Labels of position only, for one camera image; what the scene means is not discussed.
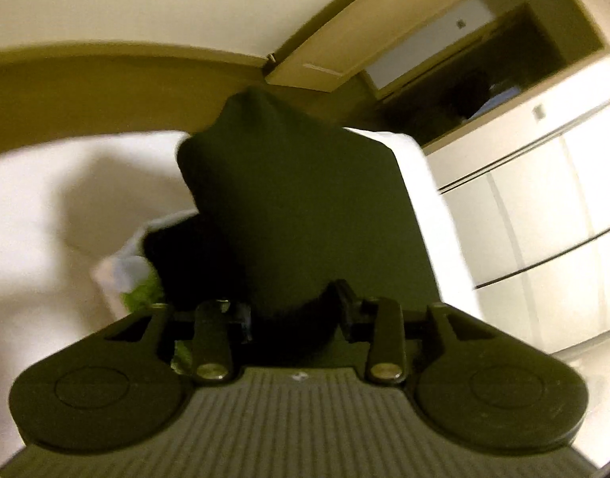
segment brown floor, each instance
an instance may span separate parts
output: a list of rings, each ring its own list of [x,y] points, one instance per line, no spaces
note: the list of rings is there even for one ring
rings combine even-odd
[[[269,86],[259,68],[165,57],[68,57],[0,65],[0,153],[53,139],[143,130],[195,132],[250,85],[345,124],[373,101],[358,78],[332,94]]]

